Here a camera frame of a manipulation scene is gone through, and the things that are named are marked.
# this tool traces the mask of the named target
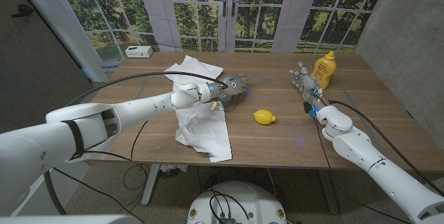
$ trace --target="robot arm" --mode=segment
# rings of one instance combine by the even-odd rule
[[[290,71],[294,85],[302,92],[305,110],[316,117],[323,136],[333,143],[343,158],[363,169],[402,209],[413,223],[444,222],[444,197],[430,191],[415,178],[387,159],[370,142],[370,138],[352,124],[352,119],[323,98],[319,84],[299,62],[301,72]]]
[[[228,81],[236,81],[233,87]],[[43,173],[60,162],[78,162],[107,151],[127,128],[174,110],[195,107],[212,98],[232,96],[246,87],[246,76],[217,83],[187,84],[166,94],[117,104],[84,103],[54,110],[45,124],[0,135],[0,216],[18,206],[22,194]]]

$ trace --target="table leg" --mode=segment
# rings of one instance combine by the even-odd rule
[[[319,178],[321,179],[322,188],[324,190],[325,199],[327,199],[328,209],[331,214],[338,214],[338,202],[336,201],[336,196],[334,195],[334,189],[332,184],[332,179],[330,177],[329,171],[318,170]]]
[[[146,180],[144,194],[142,195],[142,204],[147,205],[153,197],[154,186],[159,175],[160,164],[152,164],[150,172],[148,173],[148,179]]]

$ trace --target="yellow lemon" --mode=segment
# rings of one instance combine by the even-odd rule
[[[255,116],[256,122],[260,124],[269,124],[276,120],[276,117],[268,110],[258,110],[253,113],[253,116]]]

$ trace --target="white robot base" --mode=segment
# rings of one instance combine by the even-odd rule
[[[245,212],[233,199],[217,196],[220,206],[214,197],[211,205],[220,219],[225,223],[263,223],[263,224],[286,224],[287,219],[284,208],[279,200],[267,190],[249,182],[231,181],[222,182],[212,187],[211,191],[205,191],[199,195],[191,204],[188,213],[187,224],[213,224],[218,223],[210,209],[210,199],[218,193],[226,194],[236,199],[246,210]],[[230,217],[228,216],[228,205],[230,206]]]

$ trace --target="white paper towel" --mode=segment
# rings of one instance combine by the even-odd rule
[[[183,71],[217,78],[223,68],[199,62],[188,55],[182,64],[173,64],[165,71]],[[210,82],[202,78],[183,75],[166,75],[174,82],[173,91],[187,83]],[[220,101],[219,107],[211,110],[212,104],[205,103],[193,108],[176,110],[179,129],[176,130],[176,140],[181,144],[193,146],[198,152],[208,153],[210,162],[231,160],[230,140],[228,139],[225,112]]]

